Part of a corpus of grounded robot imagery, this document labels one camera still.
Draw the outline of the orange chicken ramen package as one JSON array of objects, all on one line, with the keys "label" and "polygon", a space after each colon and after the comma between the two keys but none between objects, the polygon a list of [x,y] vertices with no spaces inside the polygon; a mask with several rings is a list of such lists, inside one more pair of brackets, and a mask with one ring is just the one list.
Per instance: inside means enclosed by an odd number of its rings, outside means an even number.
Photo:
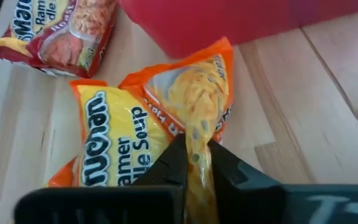
[{"label": "orange chicken ramen package", "polygon": [[234,56],[227,38],[174,64],[129,74],[118,87],[74,80],[83,147],[49,187],[123,187],[185,135],[186,224],[218,224],[211,151],[231,113]]}]

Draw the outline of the roast beef ramen package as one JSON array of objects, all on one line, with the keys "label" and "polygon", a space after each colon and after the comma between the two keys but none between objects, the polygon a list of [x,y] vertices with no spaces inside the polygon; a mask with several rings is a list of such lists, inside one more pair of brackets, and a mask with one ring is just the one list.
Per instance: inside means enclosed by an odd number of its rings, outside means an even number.
[{"label": "roast beef ramen package", "polygon": [[0,58],[49,75],[91,78],[116,19],[116,0],[16,0]]}]

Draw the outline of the pink plastic bin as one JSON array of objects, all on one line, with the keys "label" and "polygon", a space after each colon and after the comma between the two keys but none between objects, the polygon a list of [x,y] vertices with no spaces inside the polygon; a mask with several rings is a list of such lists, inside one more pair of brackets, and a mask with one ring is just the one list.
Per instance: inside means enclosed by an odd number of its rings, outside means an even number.
[{"label": "pink plastic bin", "polygon": [[358,11],[358,0],[118,0],[171,58],[221,37],[232,45]]}]

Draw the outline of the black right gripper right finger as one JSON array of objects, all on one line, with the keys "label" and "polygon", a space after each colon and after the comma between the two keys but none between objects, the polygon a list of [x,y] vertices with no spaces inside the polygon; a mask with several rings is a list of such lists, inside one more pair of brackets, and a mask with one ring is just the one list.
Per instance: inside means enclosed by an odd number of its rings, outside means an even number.
[{"label": "black right gripper right finger", "polygon": [[357,184],[283,184],[208,145],[220,224],[358,224]]}]

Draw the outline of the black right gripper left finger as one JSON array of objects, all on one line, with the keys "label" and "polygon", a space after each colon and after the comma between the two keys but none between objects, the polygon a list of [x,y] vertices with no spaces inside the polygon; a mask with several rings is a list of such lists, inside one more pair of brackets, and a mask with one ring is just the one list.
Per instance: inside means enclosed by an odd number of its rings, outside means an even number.
[{"label": "black right gripper left finger", "polygon": [[14,224],[183,224],[186,173],[179,134],[130,186],[38,189],[16,203]]}]

